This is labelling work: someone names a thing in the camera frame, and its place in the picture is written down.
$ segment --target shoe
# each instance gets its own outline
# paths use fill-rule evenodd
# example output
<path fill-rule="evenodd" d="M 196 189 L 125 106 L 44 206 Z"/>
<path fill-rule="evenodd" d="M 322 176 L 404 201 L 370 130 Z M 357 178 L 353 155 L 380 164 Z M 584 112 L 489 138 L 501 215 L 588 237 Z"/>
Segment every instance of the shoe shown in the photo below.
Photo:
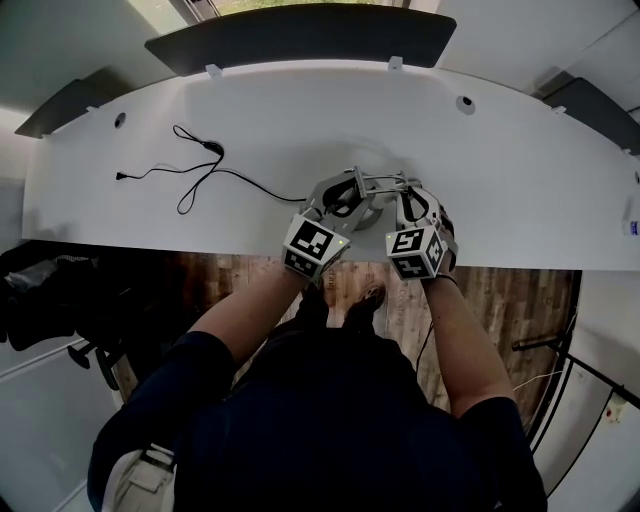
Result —
<path fill-rule="evenodd" d="M 365 286 L 364 290 L 360 294 L 358 301 L 351 306 L 366 307 L 373 313 L 384 303 L 384 298 L 387 296 L 387 287 L 382 281 L 373 281 Z"/>

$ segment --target wooden floor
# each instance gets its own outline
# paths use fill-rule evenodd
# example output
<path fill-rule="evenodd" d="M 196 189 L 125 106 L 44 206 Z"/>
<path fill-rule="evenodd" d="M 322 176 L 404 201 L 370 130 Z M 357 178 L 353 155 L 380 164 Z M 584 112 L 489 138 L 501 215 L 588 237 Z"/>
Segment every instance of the wooden floor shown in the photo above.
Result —
<path fill-rule="evenodd" d="M 185 310 L 204 312 L 234 290 L 247 285 L 273 260 L 261 257 L 162 253 L 165 277 L 180 275 Z M 514 387 L 553 370 L 556 356 L 548 349 L 513 352 L 520 340 L 559 334 L 567 323 L 574 274 L 571 271 L 456 269 L 455 276 L 471 309 L 497 346 Z M 349 306 L 366 283 L 380 279 L 387 300 L 376 313 L 380 336 L 398 342 L 414 367 L 430 323 L 429 308 L 418 282 L 402 282 L 386 263 L 341 262 L 325 273 L 325 299 L 330 306 L 328 325 L 340 326 Z M 283 320 L 291 318 L 300 297 Z M 126 374 L 119 365 L 120 374 Z M 433 339 L 420 361 L 418 382 L 430 403 L 448 408 Z M 547 386 L 541 378 L 516 391 L 525 427 L 528 427 Z"/>

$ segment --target black and white marker cube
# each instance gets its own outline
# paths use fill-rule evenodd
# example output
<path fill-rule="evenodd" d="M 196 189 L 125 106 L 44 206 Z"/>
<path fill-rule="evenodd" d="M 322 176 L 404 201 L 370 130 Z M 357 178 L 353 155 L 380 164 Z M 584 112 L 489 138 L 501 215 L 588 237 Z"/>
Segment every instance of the black and white marker cube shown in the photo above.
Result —
<path fill-rule="evenodd" d="M 387 233 L 387 257 L 402 280 L 435 277 L 447 243 L 434 226 Z"/>
<path fill-rule="evenodd" d="M 350 240 L 296 214 L 284 239 L 282 261 L 292 270 L 317 279 L 349 247 Z"/>

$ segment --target cable plug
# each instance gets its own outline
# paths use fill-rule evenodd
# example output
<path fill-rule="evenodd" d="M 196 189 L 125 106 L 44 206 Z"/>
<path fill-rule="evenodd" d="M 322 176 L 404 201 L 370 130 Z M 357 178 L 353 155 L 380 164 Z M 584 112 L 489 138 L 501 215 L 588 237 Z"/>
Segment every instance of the cable plug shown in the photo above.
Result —
<path fill-rule="evenodd" d="M 205 140 L 204 142 L 201 142 L 201 144 L 202 144 L 203 148 L 208 149 L 212 153 L 215 153 L 216 155 L 218 155 L 220 157 L 224 156 L 224 149 L 217 142 L 213 142 L 211 140 Z"/>

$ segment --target wrist strap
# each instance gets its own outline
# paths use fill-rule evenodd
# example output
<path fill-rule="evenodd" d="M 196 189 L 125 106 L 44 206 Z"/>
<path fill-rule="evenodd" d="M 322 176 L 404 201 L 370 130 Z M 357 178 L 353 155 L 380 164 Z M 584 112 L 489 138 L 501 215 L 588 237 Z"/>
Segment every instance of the wrist strap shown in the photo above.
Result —
<path fill-rule="evenodd" d="M 457 281 L 453 277 L 451 277 L 449 274 L 440 274 L 440 273 L 438 273 L 438 274 L 436 274 L 436 277 L 434 277 L 434 279 L 438 279 L 438 278 L 440 278 L 440 279 L 448 279 L 453 284 L 458 286 Z"/>

